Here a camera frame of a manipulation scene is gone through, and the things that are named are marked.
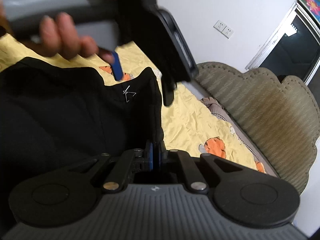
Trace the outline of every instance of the wrinkled yellow fabric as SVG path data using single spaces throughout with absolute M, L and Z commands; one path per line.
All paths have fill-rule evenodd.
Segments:
M 118 48 L 117 52 L 124 72 L 136 77 L 145 67 L 150 66 L 158 75 L 158 69 L 134 43 Z M 45 58 L 15 41 L 10 35 L 0 39 L 0 71 L 24 57 L 38 58 L 61 68 L 93 67 L 103 77 L 105 85 L 117 83 L 112 75 L 99 68 L 107 64 L 97 56 L 89 59 L 77 57 L 71 61 L 64 60 L 59 55 Z M 162 128 L 167 149 L 181 149 L 189 152 L 191 156 L 199 157 L 201 154 L 199 145 L 204 145 L 210 138 L 219 137 L 225 143 L 227 160 L 256 170 L 252 153 L 241 144 L 236 135 L 231 134 L 230 123 L 212 116 L 210 111 L 182 84 L 178 84 L 174 98 L 170 107 L 162 106 Z

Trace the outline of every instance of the electrical socket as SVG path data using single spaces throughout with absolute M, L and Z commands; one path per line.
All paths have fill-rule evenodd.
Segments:
M 225 35 L 228 39 L 231 38 L 231 36 L 233 35 L 233 33 L 235 33 L 234 30 L 231 29 L 231 28 L 228 27 L 228 26 L 225 27 L 224 30 L 222 31 L 222 34 Z
M 223 23 L 222 21 L 218 21 L 214 27 L 219 31 L 219 32 L 222 32 L 226 27 L 227 25 L 225 23 Z

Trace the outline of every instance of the gray plastic casing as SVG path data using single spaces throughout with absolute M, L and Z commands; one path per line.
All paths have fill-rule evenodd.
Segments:
M 41 19 L 66 12 L 76 23 L 80 36 L 89 35 L 99 47 L 113 51 L 119 45 L 116 0 L 3 0 L 6 19 L 14 36 L 39 43 Z
M 305 240 L 291 224 L 256 229 L 221 215 L 206 195 L 187 192 L 180 184 L 129 184 L 104 195 L 83 219 L 58 228 L 18 223 L 3 240 Z

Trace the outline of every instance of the hand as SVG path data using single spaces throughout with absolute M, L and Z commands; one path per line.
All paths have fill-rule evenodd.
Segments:
M 0 0 L 0 26 L 6 28 L 5 12 Z M 56 19 L 44 17 L 39 26 L 42 43 L 20 41 L 36 53 L 44 57 L 53 57 L 59 53 L 65 59 L 72 59 L 76 55 L 89 57 L 98 54 L 104 61 L 113 63 L 113 56 L 109 51 L 99 49 L 90 36 L 79 37 L 75 24 L 70 15 L 62 12 Z

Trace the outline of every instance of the black garment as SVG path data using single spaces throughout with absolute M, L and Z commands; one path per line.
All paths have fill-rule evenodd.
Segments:
M 128 86 L 136 94 L 126 102 Z M 109 87 L 93 68 L 30 57 L 0 73 L 0 236 L 14 223 L 8 194 L 15 185 L 89 156 L 120 155 L 147 140 L 156 146 L 161 105 L 151 68 Z

